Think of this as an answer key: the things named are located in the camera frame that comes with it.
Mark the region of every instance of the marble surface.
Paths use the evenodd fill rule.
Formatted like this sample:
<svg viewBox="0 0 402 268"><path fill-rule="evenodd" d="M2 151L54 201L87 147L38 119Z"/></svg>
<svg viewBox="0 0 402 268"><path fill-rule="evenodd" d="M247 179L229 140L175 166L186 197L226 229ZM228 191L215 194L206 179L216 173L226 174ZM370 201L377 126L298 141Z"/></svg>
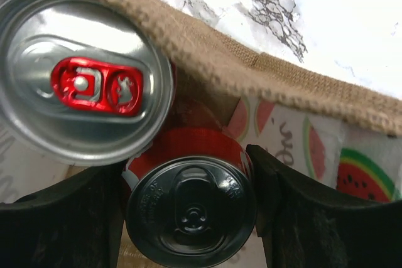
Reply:
<svg viewBox="0 0 402 268"><path fill-rule="evenodd" d="M255 49L402 98L402 0L164 0Z"/></svg>

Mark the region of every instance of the jute bag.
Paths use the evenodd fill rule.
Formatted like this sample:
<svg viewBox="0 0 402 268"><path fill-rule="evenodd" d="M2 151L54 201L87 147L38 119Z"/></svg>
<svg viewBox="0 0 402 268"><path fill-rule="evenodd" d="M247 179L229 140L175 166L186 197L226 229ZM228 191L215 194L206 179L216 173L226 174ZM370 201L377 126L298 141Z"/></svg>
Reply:
<svg viewBox="0 0 402 268"><path fill-rule="evenodd" d="M227 123L242 95L402 134L402 102L256 53L160 0L98 0L127 16L179 67L178 93L203 102ZM79 172L76 168L69 175ZM123 232L118 267L160 267Z"/></svg>

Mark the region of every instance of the watermelon print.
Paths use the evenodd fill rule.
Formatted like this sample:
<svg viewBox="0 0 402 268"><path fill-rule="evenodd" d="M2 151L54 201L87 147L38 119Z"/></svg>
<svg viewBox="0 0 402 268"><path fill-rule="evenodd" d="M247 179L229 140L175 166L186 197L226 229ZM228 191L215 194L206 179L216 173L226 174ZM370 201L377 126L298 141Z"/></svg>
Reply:
<svg viewBox="0 0 402 268"><path fill-rule="evenodd" d="M250 104L245 97L242 97L226 130L237 142L241 142L249 130L249 125Z"/></svg>
<svg viewBox="0 0 402 268"><path fill-rule="evenodd" d="M259 100L254 113L254 129L257 137L261 134L275 104L266 100Z"/></svg>
<svg viewBox="0 0 402 268"><path fill-rule="evenodd" d="M378 202L400 199L391 178L370 158L353 149L342 149L337 190Z"/></svg>
<svg viewBox="0 0 402 268"><path fill-rule="evenodd" d="M303 148L308 174L321 180L325 173L325 147L308 117L303 122Z"/></svg>

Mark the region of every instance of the can rim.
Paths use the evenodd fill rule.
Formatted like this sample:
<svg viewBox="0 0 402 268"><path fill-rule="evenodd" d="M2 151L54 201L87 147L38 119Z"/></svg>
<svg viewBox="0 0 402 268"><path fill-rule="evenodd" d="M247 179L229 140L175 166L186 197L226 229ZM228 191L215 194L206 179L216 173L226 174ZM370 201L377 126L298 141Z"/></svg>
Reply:
<svg viewBox="0 0 402 268"><path fill-rule="evenodd" d="M5 10L7 14L7 8L12 5L15 1L18 0L6 0L2 5L0 5L0 12L2 10ZM115 11L111 8L108 8L107 6L104 6L101 3L98 3L93 0L83 0L88 3L94 3L96 5L99 5L103 8L109 9L111 11ZM149 45L152 47L153 51L157 51L156 54L160 54L164 56L153 44L153 42L150 40L149 37L145 36L146 42L149 43ZM171 69L171 63L168 58L166 58L166 64L168 71L166 71L166 74L170 75L170 83L168 83L168 86L174 87L174 74ZM54 146L52 143L46 141L45 137L42 136L37 136L32 130L27 127L26 129L24 127L20 127L18 124L18 118L15 116L16 113L13 112L10 108L12 108L12 104L10 100L7 98L7 93L5 90L1 89L0 94L2 95L2 99L0 100L1 102L1 108L0 108L0 119L8 126L8 131L16 138L18 138L19 141L21 141L23 144L28 146L30 149L33 149L34 151L48 156L50 158L53 158L61 163L65 164L74 164L74 165L82 165L82 166L100 166L100 165L105 165L105 164L112 164L116 163L122 160L127 159L128 157L132 156L135 154L137 151L148 145L154 137L157 135L157 133L160 132L160 129L163 127L163 122L165 121L167 115L168 115L168 109L171 107L171 103L173 102L174 98L174 89L169 89L168 91L163 93L164 95L164 101L163 101L163 108L166 108L166 110L163 110L161 105L159 105L159 109L156 115L156 120L152 124L145 124L145 126L148 126L149 129L146 131L146 135L143 135L139 138L135 139L135 143L133 143L133 139L130 139L126 145L122 145L120 148L115 148L112 149L110 152L101 152L101 153L91 153L91 154L85 154L81 153L77 150L69 149L68 147L57 147Z"/></svg>
<svg viewBox="0 0 402 268"><path fill-rule="evenodd" d="M139 200L139 196L146 185L153 181L153 178L161 173L163 170L172 167L173 165L180 162L207 162L218 164L222 169L225 169L227 172L231 174L231 176L235 177L239 183L241 183L244 188L245 195L247 196L247 205L249 210L246 211L245 217L243 218L243 224L238 229L238 233L246 234L243 240L231 240L229 244L226 246L235 246L235 248L229 248L226 252L222 252L219 247L217 250L213 252L212 255L208 254L200 254L200 255L180 255L180 254L172 254L165 250L161 250L156 248L152 243L149 243L146 239L139 238L135 233L133 233L133 227L130 227L131 224L127 221L128 216L133 216L137 210L136 206L129 206L130 204L137 204ZM248 180L247 176L239 171L233 164L228 163L220 158L210 157L210 156L186 156L181 158L176 158L166 163L159 165L158 167L151 170L147 173L138 184L134 187L134 190L131 192L130 197L128 199L126 205L126 227L130 240L136 246L136 248L145 256L149 257L152 261L156 262L159 265L163 265L169 268L176 267L186 267L186 268L209 268L216 265L219 265L228 259L230 259L234 254L236 254L242 246L247 242L247 239L253 232L256 219L257 219L257 201L254 194L253 184Z"/></svg>

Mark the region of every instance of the drink can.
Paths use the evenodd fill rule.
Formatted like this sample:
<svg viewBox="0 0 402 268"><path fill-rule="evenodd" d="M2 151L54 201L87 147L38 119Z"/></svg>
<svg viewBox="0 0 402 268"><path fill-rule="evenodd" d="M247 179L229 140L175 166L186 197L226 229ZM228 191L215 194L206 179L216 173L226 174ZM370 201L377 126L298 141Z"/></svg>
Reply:
<svg viewBox="0 0 402 268"><path fill-rule="evenodd" d="M7 0L0 7L0 117L59 161L115 163L160 131L175 91L166 56L92 0Z"/></svg>
<svg viewBox="0 0 402 268"><path fill-rule="evenodd" d="M202 104L176 99L163 131L122 173L128 234L165 267L220 264L254 228L251 160L220 130Z"/></svg>

